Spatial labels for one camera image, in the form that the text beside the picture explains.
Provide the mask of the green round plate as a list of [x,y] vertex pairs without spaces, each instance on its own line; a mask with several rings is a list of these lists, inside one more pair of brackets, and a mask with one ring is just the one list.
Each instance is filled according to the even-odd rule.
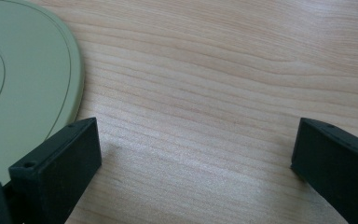
[[0,0],[1,183],[10,165],[76,118],[84,77],[62,20],[25,0]]

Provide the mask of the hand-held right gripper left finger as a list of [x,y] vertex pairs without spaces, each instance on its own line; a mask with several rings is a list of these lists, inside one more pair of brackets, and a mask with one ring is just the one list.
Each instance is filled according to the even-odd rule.
[[8,168],[15,224],[64,224],[101,165],[97,119],[53,134]]

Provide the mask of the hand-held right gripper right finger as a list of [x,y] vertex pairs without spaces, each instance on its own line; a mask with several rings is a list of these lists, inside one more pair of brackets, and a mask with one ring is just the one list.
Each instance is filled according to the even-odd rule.
[[357,136],[326,122],[302,118],[291,168],[349,224],[358,224]]

